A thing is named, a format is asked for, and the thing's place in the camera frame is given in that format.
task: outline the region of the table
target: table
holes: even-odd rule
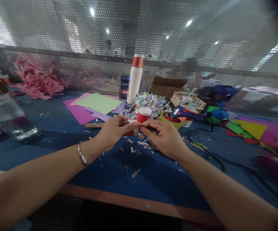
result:
[[[79,97],[82,93],[70,90],[65,90],[64,93],[65,95],[46,101],[29,99],[27,96],[16,97],[17,100],[22,100],[21,107],[43,133],[26,144],[17,143],[7,135],[0,136],[0,170],[7,171],[98,134],[99,129],[79,125],[63,103],[63,100]],[[179,132],[184,137],[187,130],[196,128],[210,129],[210,126],[193,122],[189,128],[182,127]],[[262,155],[257,147],[245,144],[240,138],[226,136],[222,127],[215,127],[213,133],[198,131],[192,138],[211,152],[235,163],[250,166],[278,192],[270,173],[254,160],[255,156]],[[149,152],[149,149],[143,149],[142,146],[141,155],[131,153],[131,146],[139,149],[139,138],[135,136],[130,139],[134,141],[133,144],[127,141],[128,138],[121,138],[112,150],[101,155],[91,166],[73,177],[61,193],[221,226],[200,191],[178,163],[157,152]],[[187,145],[198,155],[204,154],[190,142],[187,142]],[[209,161],[219,167],[214,159],[209,158]],[[255,176],[236,165],[225,161],[223,163],[226,174],[278,208],[278,199]],[[141,172],[132,179],[131,175],[138,169],[141,169]]]

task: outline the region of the hand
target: hand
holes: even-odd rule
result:
[[[147,127],[156,128],[158,135]],[[139,131],[149,138],[167,157],[180,161],[190,152],[173,124],[159,120],[147,120],[140,124]]]
[[[124,115],[117,115],[107,120],[101,131],[94,138],[107,152],[119,141],[122,136],[135,135],[134,129],[139,126],[138,122],[126,123],[128,118]]]

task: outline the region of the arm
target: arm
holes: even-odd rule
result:
[[[92,140],[81,143],[86,160],[91,163],[109,151],[138,123],[125,126],[127,118],[109,119]],[[0,230],[5,230],[33,213],[55,195],[85,165],[78,154],[78,144],[21,164],[0,176]]]
[[[187,170],[227,230],[278,230],[278,209],[190,151],[171,123],[149,120],[139,129],[163,154]]]

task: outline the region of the cardboard box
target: cardboard box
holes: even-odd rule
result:
[[[158,96],[164,96],[170,99],[174,92],[183,91],[182,87],[187,83],[185,79],[167,79],[162,77],[155,77],[150,93]]]

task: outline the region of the ceiling light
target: ceiling light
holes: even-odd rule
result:
[[[90,13],[92,14],[92,16],[94,16],[94,10],[93,10],[93,8],[90,8]]]

